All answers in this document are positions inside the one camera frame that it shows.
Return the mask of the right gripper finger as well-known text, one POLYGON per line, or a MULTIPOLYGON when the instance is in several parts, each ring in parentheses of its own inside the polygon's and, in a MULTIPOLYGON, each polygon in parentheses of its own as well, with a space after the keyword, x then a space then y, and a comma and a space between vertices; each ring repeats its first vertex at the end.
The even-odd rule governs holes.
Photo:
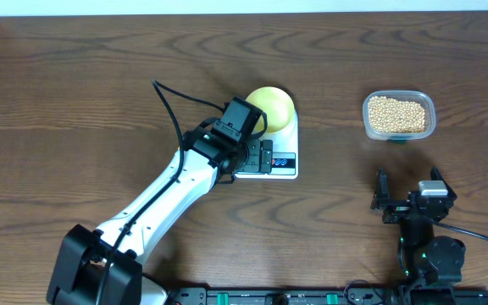
POLYGON ((374 202, 376 204, 385 204, 390 199, 388 188, 387 174, 383 169, 378 169, 377 184, 374 192, 374 202))
POLYGON ((446 197, 455 197, 456 192, 449 186, 449 184, 446 182, 446 180, 443 178, 440 170, 438 169, 437 166, 433 166, 432 169, 430 170, 430 179, 434 181, 440 181, 443 183, 446 189, 446 197))

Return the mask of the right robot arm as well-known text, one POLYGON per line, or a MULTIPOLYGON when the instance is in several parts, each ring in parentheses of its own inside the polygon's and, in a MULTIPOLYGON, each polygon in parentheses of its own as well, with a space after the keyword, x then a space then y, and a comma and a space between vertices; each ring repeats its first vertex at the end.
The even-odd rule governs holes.
POLYGON ((378 170, 371 208, 383 212, 385 224, 399 226, 397 259, 406 273, 405 281, 386 292, 386 304, 458 303, 453 285, 462 281, 466 247, 458 239, 434 233, 434 225, 449 214, 456 199, 436 167, 405 199, 391 197, 387 174, 378 170))

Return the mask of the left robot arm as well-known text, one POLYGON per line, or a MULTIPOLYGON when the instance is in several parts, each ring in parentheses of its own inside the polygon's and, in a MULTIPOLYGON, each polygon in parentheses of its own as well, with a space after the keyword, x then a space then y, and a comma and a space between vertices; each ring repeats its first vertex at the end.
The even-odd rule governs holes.
POLYGON ((168 291, 143 274, 154 248, 178 218, 223 175, 269 174, 274 146, 258 134, 203 122, 179 136, 161 175, 95 230, 63 238, 47 290, 50 304, 165 304, 168 291))

